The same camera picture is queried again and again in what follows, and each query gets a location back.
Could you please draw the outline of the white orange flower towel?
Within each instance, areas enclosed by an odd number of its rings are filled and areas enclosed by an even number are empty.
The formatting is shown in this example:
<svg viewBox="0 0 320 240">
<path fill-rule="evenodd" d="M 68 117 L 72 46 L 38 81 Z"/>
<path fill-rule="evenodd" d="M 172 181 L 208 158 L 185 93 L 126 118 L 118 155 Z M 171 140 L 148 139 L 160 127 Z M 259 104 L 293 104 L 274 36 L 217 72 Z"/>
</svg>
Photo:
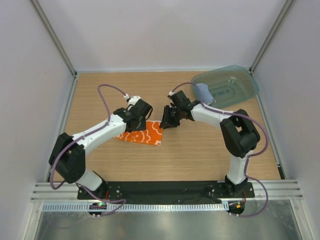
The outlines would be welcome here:
<svg viewBox="0 0 320 240">
<path fill-rule="evenodd" d="M 146 130 L 124 132 L 114 138 L 124 142 L 160 146 L 162 143 L 163 129 L 160 121 L 146 122 Z"/>
</svg>

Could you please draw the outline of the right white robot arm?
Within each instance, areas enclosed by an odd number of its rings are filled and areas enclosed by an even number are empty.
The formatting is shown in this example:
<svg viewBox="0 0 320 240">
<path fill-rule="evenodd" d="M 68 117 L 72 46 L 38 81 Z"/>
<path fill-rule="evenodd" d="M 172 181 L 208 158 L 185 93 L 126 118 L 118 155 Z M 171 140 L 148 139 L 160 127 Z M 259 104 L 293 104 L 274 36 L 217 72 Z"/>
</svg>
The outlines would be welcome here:
<svg viewBox="0 0 320 240">
<path fill-rule="evenodd" d="M 160 128 L 176 128 L 182 119 L 202 122 L 221 130 L 225 147 L 231 154 L 230 167 L 224 179 L 225 192 L 231 198 L 237 198 L 248 182 L 245 175 L 247 157 L 253 153 L 261 137 L 247 112 L 223 111 L 210 107 L 199 100 L 193 102 L 180 90 L 170 92 L 169 105 L 164 107 Z"/>
</svg>

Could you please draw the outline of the blue terry towel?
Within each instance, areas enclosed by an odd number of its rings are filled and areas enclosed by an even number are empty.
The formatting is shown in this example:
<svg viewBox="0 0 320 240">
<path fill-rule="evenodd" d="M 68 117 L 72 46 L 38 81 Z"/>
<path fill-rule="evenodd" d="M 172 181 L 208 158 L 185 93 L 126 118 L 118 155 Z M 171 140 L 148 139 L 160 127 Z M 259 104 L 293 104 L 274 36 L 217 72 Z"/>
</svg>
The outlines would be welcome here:
<svg viewBox="0 0 320 240">
<path fill-rule="evenodd" d="M 215 102 L 214 97 L 212 96 L 212 94 L 209 91 L 209 87 L 208 85 L 204 84 L 204 83 L 198 83 L 196 84 L 197 89 L 198 89 L 198 93 L 201 96 L 202 102 L 206 105 L 211 105 Z"/>
</svg>

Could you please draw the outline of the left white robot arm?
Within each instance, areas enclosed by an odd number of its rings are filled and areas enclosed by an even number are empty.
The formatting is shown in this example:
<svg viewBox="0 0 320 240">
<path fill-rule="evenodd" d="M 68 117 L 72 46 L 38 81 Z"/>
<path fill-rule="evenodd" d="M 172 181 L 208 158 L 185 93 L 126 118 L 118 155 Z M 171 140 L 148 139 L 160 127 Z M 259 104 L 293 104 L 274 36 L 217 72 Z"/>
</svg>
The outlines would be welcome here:
<svg viewBox="0 0 320 240">
<path fill-rule="evenodd" d="M 139 96 L 127 101 L 127 107 L 121 107 L 97 125 L 69 135 L 58 136 L 48 160 L 51 174 L 57 172 L 68 183 L 77 183 L 88 190 L 95 200 L 101 200 L 106 194 L 103 178 L 86 168 L 86 157 L 97 147 L 125 132 L 146 129 L 146 120 L 150 117 L 153 107 Z"/>
</svg>

